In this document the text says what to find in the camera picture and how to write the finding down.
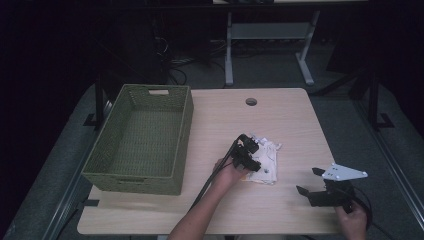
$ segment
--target hole in table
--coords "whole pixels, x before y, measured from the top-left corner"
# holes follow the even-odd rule
[[[255,106],[256,104],[258,104],[258,101],[254,98],[248,98],[246,99],[246,104],[249,106]]]

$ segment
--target wicker basket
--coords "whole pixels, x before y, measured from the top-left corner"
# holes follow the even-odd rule
[[[188,86],[124,85],[82,174],[103,191],[179,195],[192,116]]]

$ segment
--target table top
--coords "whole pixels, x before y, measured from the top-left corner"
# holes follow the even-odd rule
[[[281,143],[273,186],[239,182],[221,201],[206,234],[337,233],[333,208],[311,207],[296,185],[323,191],[311,168],[326,169],[333,156],[303,89],[192,90],[194,113],[180,196],[103,192],[93,187],[84,208],[81,234],[169,234],[189,210],[232,142],[254,133]],[[255,98],[256,106],[248,106]]]

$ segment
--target crumpled white cloth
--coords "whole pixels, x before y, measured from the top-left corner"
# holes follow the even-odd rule
[[[261,169],[247,174],[243,180],[274,185],[277,181],[277,151],[282,145],[266,138],[256,138],[253,134],[252,136],[259,145],[259,150],[252,154],[252,159],[261,163]]]

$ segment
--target human hand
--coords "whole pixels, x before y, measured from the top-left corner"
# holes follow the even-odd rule
[[[214,170],[218,167],[222,159],[215,163]],[[233,165],[233,159],[229,157],[223,165],[223,169],[215,176],[212,185],[218,185],[226,188],[227,190],[234,186],[243,176],[250,172],[249,169],[243,170],[236,169]]]
[[[365,240],[367,214],[355,201],[352,201],[352,212],[347,214],[343,207],[335,207],[342,233],[348,240]]]

